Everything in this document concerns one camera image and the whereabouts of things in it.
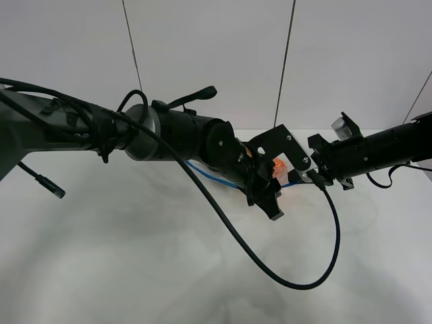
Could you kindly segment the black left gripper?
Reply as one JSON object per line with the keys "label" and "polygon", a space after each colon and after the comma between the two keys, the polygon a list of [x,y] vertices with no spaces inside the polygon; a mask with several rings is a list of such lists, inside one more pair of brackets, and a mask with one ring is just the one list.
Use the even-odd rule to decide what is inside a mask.
{"label": "black left gripper", "polygon": [[277,199],[281,195],[281,186],[273,178],[273,162],[265,162],[264,155],[250,148],[246,142],[235,138],[237,157],[233,169],[241,191],[246,195],[248,206],[257,205],[272,221],[284,215]]}

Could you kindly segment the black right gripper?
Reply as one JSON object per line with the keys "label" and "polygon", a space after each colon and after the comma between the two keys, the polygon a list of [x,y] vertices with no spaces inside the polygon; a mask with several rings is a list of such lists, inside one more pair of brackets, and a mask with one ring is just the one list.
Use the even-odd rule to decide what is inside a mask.
{"label": "black right gripper", "polygon": [[320,134],[308,138],[313,159],[319,166],[319,174],[333,183],[337,180],[344,190],[354,188],[352,177],[361,169],[362,137],[328,142]]}

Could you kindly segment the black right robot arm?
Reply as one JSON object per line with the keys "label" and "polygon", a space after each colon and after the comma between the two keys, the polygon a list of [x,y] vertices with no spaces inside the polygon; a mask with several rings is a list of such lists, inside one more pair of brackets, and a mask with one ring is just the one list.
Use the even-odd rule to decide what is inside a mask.
{"label": "black right robot arm", "polygon": [[431,113],[370,136],[363,136],[345,113],[332,128],[338,137],[333,142],[319,134],[308,138],[312,159],[328,186],[336,180],[344,190],[351,190],[355,176],[431,158]]}

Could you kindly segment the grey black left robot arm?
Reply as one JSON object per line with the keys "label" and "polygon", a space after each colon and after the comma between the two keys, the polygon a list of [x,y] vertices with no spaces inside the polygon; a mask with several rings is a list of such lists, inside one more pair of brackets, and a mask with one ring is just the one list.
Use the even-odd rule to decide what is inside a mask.
{"label": "grey black left robot arm", "polygon": [[270,219],[281,217],[273,161],[256,145],[238,140],[229,122],[186,108],[216,93],[208,86],[171,103],[143,101],[111,111],[47,88],[7,87],[1,91],[1,175],[39,151],[95,151],[104,161],[114,150],[136,161],[171,161],[178,155],[233,182],[247,203]]}

